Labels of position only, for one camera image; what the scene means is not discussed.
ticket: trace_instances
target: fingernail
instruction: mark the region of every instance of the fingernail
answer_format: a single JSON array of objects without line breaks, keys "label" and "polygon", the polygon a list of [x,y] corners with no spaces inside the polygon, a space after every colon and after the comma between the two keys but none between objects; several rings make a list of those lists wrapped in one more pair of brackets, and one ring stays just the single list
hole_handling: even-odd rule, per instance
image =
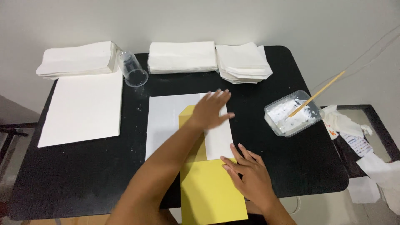
[{"label": "fingernail", "polygon": [[228,166],[227,164],[222,165],[222,167],[223,167],[226,171],[229,170],[229,166]]}]

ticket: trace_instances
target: right hand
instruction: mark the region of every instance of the right hand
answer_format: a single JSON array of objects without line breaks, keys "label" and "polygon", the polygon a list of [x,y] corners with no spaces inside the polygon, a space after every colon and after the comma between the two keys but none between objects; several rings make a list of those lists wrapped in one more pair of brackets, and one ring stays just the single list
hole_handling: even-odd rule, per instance
[{"label": "right hand", "polygon": [[232,178],[235,187],[265,213],[279,201],[272,189],[267,168],[261,156],[246,150],[241,144],[238,146],[244,157],[239,154],[233,144],[230,144],[230,149],[238,164],[221,156],[221,160],[226,163],[222,166]]}]

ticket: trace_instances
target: left hand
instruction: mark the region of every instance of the left hand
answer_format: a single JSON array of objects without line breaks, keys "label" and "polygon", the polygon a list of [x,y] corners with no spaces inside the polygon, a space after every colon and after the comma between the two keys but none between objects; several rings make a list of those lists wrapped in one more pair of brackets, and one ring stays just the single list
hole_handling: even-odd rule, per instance
[{"label": "left hand", "polygon": [[226,89],[223,93],[217,90],[214,94],[207,93],[195,106],[188,125],[207,130],[221,125],[225,120],[235,117],[235,114],[219,116],[221,108],[228,102],[231,93]]}]

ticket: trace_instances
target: plastic container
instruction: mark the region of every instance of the plastic container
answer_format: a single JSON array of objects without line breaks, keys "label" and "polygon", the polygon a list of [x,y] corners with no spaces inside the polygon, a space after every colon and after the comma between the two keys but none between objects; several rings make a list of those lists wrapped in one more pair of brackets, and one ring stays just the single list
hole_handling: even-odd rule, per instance
[{"label": "plastic container", "polygon": [[[311,101],[311,102],[308,104],[309,108],[306,109],[306,110],[310,110],[311,117],[312,117],[313,119],[310,119],[310,120],[308,120],[308,121],[306,121],[306,122],[303,122],[303,123],[301,123],[301,124],[295,126],[294,128],[288,130],[288,131],[282,131],[282,130],[281,130],[282,127],[279,127],[279,126],[272,120],[272,118],[269,116],[268,112],[271,112],[271,110],[272,110],[274,107],[278,106],[279,104],[285,103],[285,102],[287,102],[288,100],[294,100],[294,99],[296,99],[296,98],[299,99],[299,100],[308,100],[308,99],[310,98],[310,96],[309,96],[305,91],[303,91],[303,90],[298,90],[298,91],[296,91],[296,92],[293,92],[293,93],[290,94],[290,95],[287,95],[287,96],[285,96],[285,97],[283,97],[283,98],[281,98],[281,99],[279,99],[279,100],[277,100],[277,101],[275,101],[275,102],[273,102],[273,103],[267,105],[267,106],[264,108],[264,112],[265,112],[264,119],[265,119],[265,121],[267,121],[267,123],[269,124],[269,126],[272,128],[272,130],[275,132],[276,135],[278,135],[278,136],[285,136],[285,137],[291,137],[291,136],[297,134],[298,132],[300,132],[300,131],[306,129],[307,127],[313,125],[314,123],[316,123],[316,122],[322,120],[322,119],[325,117],[324,111],[323,111],[319,106],[317,106],[317,105],[315,104],[314,101]],[[295,109],[296,109],[296,108],[293,108],[291,111],[289,111],[288,114],[287,114],[287,116],[288,116],[290,113],[292,113]]]},{"label": "plastic container", "polygon": [[122,51],[117,58],[118,65],[125,77],[126,85],[137,88],[147,82],[149,75],[143,70],[134,54],[129,51]]}]

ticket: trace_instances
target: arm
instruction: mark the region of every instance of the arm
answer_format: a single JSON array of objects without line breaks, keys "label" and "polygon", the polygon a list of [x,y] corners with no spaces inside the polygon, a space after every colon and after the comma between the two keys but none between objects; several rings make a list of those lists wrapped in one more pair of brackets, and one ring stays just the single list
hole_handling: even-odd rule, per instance
[{"label": "arm", "polygon": [[221,156],[235,187],[262,212],[270,225],[296,225],[272,189],[271,178],[262,158],[238,144],[242,157],[233,144],[230,145],[233,155],[239,164]]},{"label": "arm", "polygon": [[219,117],[230,99],[225,90],[206,94],[194,108],[191,118],[166,140],[138,169],[114,208],[107,224],[166,224],[160,203],[178,175],[190,149],[203,130],[220,125],[233,113]]}]

